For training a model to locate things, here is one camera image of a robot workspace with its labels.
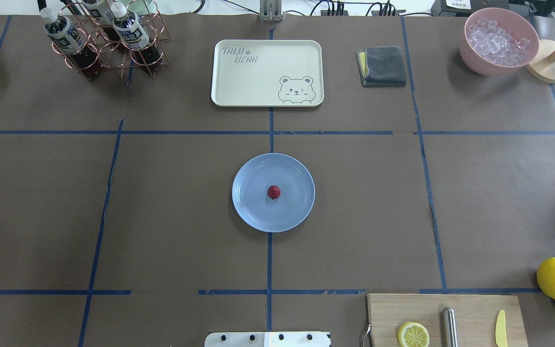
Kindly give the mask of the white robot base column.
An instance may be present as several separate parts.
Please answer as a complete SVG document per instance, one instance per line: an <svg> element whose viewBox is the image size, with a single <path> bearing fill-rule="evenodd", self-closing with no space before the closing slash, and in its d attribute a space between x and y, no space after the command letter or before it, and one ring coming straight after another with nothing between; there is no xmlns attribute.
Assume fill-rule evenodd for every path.
<svg viewBox="0 0 555 347"><path fill-rule="evenodd" d="M208 334L205 347L330 347L329 332L214 332Z"/></svg>

